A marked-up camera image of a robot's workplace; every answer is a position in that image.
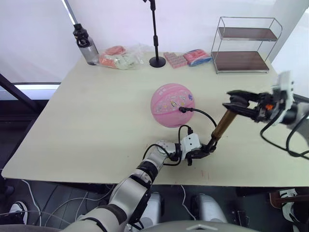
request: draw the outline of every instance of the white wall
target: white wall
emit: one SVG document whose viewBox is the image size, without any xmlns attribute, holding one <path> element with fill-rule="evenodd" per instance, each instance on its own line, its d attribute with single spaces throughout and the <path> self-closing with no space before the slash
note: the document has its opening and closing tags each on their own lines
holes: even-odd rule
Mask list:
<svg viewBox="0 0 309 232">
<path fill-rule="evenodd" d="M 309 98 L 309 10 L 272 62 L 276 72 L 291 70 L 294 92 Z"/>
<path fill-rule="evenodd" d="M 69 2 L 99 50 L 119 44 L 153 45 L 149 2 Z M 281 17 L 288 35 L 307 4 L 308 0 L 156 0 L 159 50 L 209 52 L 223 15 Z M 0 1 L 0 73 L 11 82 L 61 81 L 81 56 L 72 31 L 61 0 Z"/>
</svg>

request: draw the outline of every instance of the pink basketball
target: pink basketball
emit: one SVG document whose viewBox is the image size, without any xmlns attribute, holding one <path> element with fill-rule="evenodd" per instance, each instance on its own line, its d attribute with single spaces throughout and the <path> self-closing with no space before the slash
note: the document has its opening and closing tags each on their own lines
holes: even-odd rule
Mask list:
<svg viewBox="0 0 309 232">
<path fill-rule="evenodd" d="M 151 113 L 165 127 L 179 127 L 187 123 L 193 112 L 182 113 L 179 107 L 194 108 L 194 99 L 186 87 L 171 83 L 161 86 L 151 98 Z"/>
</svg>

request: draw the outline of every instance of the metal shelf rack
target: metal shelf rack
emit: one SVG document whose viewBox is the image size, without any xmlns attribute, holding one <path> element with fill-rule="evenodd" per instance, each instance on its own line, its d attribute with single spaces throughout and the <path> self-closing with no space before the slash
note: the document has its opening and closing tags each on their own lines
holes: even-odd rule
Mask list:
<svg viewBox="0 0 309 232">
<path fill-rule="evenodd" d="M 227 19 L 233 20 L 236 25 L 240 27 L 229 26 L 226 22 Z M 252 27 L 252 25 L 244 26 L 246 20 L 253 20 L 256 24 L 259 21 L 262 22 L 263 27 Z M 242 73 L 242 72 L 262 72 L 269 71 L 265 61 L 269 57 L 269 54 L 276 45 L 278 39 L 282 34 L 282 25 L 275 19 L 270 17 L 227 17 L 222 16 L 219 19 L 215 38 L 213 40 L 211 48 L 211 56 L 217 73 Z M 220 43 L 217 50 L 214 50 L 217 35 L 219 35 Z M 220 47 L 222 42 L 229 41 L 256 41 L 260 42 L 256 50 L 240 50 L 230 51 L 224 50 Z M 262 58 L 259 49 L 262 43 L 270 42 L 273 45 L 267 52 L 266 58 Z"/>
</svg>

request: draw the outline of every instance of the floor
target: floor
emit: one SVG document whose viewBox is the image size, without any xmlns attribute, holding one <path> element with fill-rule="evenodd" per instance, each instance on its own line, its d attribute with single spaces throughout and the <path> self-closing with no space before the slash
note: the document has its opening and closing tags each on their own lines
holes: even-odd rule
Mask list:
<svg viewBox="0 0 309 232">
<path fill-rule="evenodd" d="M 27 128 L 26 122 L 3 123 L 0 122 L 0 165 L 4 165 L 15 144 L 19 141 L 23 131 Z M 99 199 L 104 194 L 86 192 L 77 188 L 68 187 L 58 183 L 46 183 L 39 181 L 30 181 L 34 198 L 42 211 L 52 213 L 59 205 L 68 199 L 83 198 L 87 196 L 91 199 Z M 7 180 L 7 185 L 14 186 L 15 191 L 7 199 L 0 201 L 0 213 L 8 212 L 11 204 L 15 201 L 26 203 L 28 210 L 37 210 L 33 205 L 29 189 L 21 180 Z M 108 192 L 112 185 L 104 186 L 104 192 Z M 248 197 L 237 197 L 234 187 L 201 187 L 184 186 L 186 190 L 185 204 L 190 206 L 191 198 L 199 193 L 205 193 L 212 196 L 222 207 L 229 223 L 235 224 L 235 210 L 244 210 L 249 218 L 249 228 L 263 232 L 291 232 L 292 224 L 286 221 L 279 209 L 273 208 L 267 194 L 257 194 Z M 152 191 L 157 191 L 164 199 L 165 212 L 161 218 L 162 222 L 171 220 L 190 219 L 188 213 L 181 206 L 183 200 L 183 190 L 180 186 L 153 186 Z M 57 210 L 54 215 L 72 223 L 75 216 L 84 214 L 88 210 L 97 207 L 99 204 L 105 204 L 108 196 L 102 201 L 84 201 L 79 212 L 77 210 L 81 204 L 81 199 L 71 201 Z M 39 225 L 39 214 L 37 212 L 29 213 L 28 224 Z M 46 224 L 49 215 L 42 215 L 42 225 Z M 67 224 L 56 217 L 51 217 L 47 226 L 63 229 Z"/>
</svg>

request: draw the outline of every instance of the plastic bag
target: plastic bag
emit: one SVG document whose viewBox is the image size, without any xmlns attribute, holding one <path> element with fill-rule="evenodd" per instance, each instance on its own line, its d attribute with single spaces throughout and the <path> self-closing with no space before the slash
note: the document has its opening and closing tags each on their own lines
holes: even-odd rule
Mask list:
<svg viewBox="0 0 309 232">
<path fill-rule="evenodd" d="M 142 51 L 139 46 L 124 48 L 123 46 L 114 46 L 106 49 L 99 56 L 99 65 L 113 69 L 134 69 L 143 64 Z"/>
<path fill-rule="evenodd" d="M 192 50 L 183 55 L 183 57 L 188 61 L 189 66 L 196 66 L 201 63 L 210 61 L 212 58 L 202 49 Z"/>
</svg>

